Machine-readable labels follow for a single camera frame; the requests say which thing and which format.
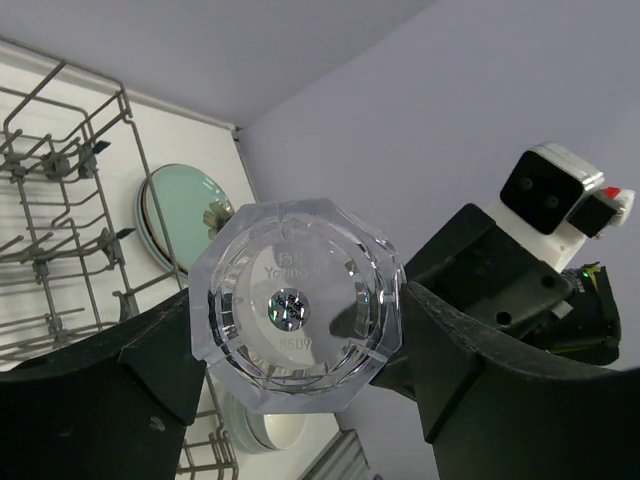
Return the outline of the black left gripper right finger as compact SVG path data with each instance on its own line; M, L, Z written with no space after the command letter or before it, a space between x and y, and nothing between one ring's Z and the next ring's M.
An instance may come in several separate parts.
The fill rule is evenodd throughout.
M639 373L531 347L424 287L401 291L425 440L443 479L635 479Z

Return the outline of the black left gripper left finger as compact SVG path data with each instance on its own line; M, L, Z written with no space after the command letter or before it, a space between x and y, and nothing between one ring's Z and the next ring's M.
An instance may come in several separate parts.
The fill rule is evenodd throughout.
M187 291L2 372L2 478L174 478L204 373Z

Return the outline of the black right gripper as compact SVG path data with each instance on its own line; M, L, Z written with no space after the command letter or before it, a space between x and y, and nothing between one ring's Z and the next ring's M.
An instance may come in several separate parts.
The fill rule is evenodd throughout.
M401 342L372 385L411 400L617 400L607 270L553 268L479 207L410 260L388 312Z

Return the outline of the grey wire dish rack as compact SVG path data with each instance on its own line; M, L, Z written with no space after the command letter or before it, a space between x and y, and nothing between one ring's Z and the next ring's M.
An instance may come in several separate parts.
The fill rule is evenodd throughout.
M134 221L151 177L149 136L121 81L1 41L1 374L186 291L154 264ZM235 479L239 465L209 374L172 479Z

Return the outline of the clear faceted glass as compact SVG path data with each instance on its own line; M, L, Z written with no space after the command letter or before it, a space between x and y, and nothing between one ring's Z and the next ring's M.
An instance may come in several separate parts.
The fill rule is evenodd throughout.
M404 280L328 199L245 205L190 267L192 353L251 411L340 412L401 347Z

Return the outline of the teal floral plate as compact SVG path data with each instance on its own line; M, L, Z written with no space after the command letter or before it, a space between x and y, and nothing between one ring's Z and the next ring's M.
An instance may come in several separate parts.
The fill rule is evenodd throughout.
M235 213L214 180L182 164L156 169L143 188L140 206L154 245L184 272Z

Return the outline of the white blue striped plate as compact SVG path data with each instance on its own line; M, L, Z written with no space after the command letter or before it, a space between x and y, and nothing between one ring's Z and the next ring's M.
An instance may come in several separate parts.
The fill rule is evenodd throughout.
M143 216L142 209L142 196L144 190L146 188L146 181L143 181L139 187L137 188L134 200L134 221L136 225L136 231L139 233L141 237L141 241L145 246L148 253L151 257L156 261L158 265L160 265L164 270L173 272L173 265L166 259L166 257L161 253L161 251L156 247L153 239L151 238L149 232L147 231L147 225Z

